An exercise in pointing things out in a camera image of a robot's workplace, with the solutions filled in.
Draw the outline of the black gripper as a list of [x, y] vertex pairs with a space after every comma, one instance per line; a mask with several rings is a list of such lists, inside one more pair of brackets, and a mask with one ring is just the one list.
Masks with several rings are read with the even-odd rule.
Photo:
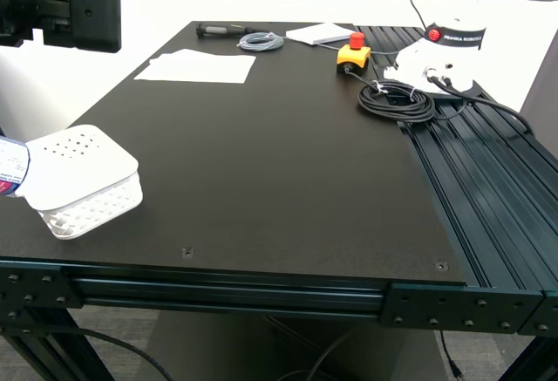
[[47, 45], [117, 53], [120, 0], [1, 0], [1, 45], [19, 47], [44, 33]]

